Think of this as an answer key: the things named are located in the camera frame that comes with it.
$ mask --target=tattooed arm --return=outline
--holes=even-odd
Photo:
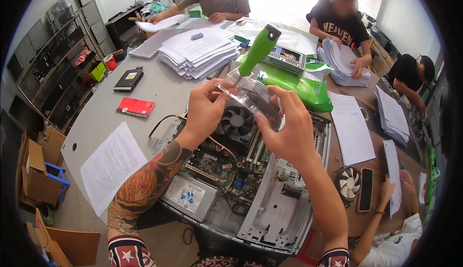
[[[140,214],[154,205],[191,152],[215,130],[227,102],[217,92],[215,84],[219,81],[212,79],[191,91],[183,131],[117,191],[108,207],[108,239],[138,236],[136,220]]]

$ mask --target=black t-shirt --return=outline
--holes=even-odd
[[[317,20],[321,30],[338,37],[344,45],[350,46],[354,43],[356,47],[359,47],[360,42],[368,40],[367,29],[360,18],[357,15],[347,20],[336,18],[330,7],[330,0],[319,0],[306,15],[309,22],[312,17]]]
[[[423,84],[418,77],[416,60],[410,54],[404,54],[397,59],[386,78],[391,86],[394,85],[394,79],[397,78],[398,81],[406,84],[413,91],[418,91]]]

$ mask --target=smartphone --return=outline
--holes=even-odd
[[[360,170],[360,176],[362,184],[357,201],[357,211],[368,212],[371,209],[371,198],[373,195],[373,170],[363,167]]]

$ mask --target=green screwdriver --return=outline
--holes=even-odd
[[[249,49],[245,62],[238,67],[240,77],[235,82],[235,86],[239,83],[243,76],[251,75],[252,69],[265,57],[267,57],[267,55],[274,49],[280,35],[281,31],[270,24],[267,24],[262,29],[254,40],[251,49]]]

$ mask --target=red patterned shirt sleeve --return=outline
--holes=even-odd
[[[345,248],[335,248],[321,255],[317,267],[349,267],[349,252]]]
[[[156,267],[140,237],[120,235],[108,241],[111,267]]]

